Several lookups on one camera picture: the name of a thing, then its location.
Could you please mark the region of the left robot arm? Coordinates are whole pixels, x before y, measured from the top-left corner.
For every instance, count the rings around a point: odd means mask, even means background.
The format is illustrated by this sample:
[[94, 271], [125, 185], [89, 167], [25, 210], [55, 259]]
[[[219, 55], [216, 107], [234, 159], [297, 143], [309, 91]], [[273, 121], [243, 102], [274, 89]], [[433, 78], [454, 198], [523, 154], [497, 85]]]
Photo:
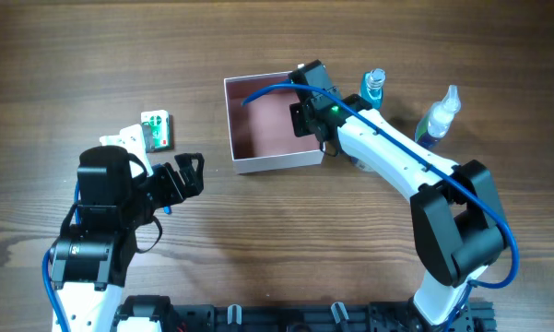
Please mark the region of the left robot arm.
[[158, 224], [159, 208], [181, 204], [204, 190], [205, 159], [183, 153], [173, 164], [144, 167], [118, 146], [84, 151], [77, 168], [78, 196], [42, 259], [42, 277], [55, 331], [110, 331], [129, 319], [118, 313], [127, 270], [141, 253], [136, 230]]

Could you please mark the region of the white pink-lined box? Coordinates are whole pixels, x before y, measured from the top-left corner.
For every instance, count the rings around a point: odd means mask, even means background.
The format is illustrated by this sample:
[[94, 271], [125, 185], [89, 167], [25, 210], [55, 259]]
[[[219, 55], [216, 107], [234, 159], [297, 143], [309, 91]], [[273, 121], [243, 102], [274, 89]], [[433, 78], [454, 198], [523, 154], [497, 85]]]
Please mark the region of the white pink-lined box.
[[299, 99], [292, 90], [275, 90], [246, 105], [257, 90], [282, 82], [286, 72], [224, 79], [230, 150], [238, 174], [319, 165], [324, 153], [314, 136], [294, 134], [289, 106]]

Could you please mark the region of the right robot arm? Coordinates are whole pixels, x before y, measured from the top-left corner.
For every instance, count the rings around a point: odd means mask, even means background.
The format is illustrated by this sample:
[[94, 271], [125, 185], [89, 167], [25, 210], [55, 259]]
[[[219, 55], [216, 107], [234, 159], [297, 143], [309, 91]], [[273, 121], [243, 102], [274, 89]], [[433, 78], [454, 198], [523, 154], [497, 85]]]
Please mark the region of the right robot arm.
[[489, 170], [476, 160], [458, 164], [420, 146], [387, 123], [363, 94], [342, 96], [320, 61], [298, 67], [285, 82], [299, 98], [290, 107], [296, 136], [315, 136], [365, 163], [409, 204], [425, 274], [391, 323], [411, 331], [483, 327], [472, 313], [472, 290], [503, 288], [513, 279], [480, 280], [513, 247]]

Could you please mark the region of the clear spray bottle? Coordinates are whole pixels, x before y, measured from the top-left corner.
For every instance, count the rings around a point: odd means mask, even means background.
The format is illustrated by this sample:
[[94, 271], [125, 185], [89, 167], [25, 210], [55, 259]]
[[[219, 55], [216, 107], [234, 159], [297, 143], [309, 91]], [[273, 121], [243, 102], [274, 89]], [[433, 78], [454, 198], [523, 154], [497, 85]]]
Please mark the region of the clear spray bottle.
[[461, 110], [458, 87], [450, 85], [441, 101], [434, 102], [418, 122], [415, 141], [426, 149], [435, 147], [448, 133], [454, 117]]

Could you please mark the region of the teal mouthwash bottle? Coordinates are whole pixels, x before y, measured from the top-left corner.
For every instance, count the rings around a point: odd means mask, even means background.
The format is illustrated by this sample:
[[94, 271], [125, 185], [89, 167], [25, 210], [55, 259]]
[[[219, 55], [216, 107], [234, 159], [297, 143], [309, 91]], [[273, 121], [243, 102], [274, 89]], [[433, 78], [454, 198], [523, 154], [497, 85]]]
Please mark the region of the teal mouthwash bottle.
[[360, 85], [360, 96], [374, 109], [379, 110], [383, 104], [383, 85], [386, 74], [383, 69], [375, 68], [363, 75]]

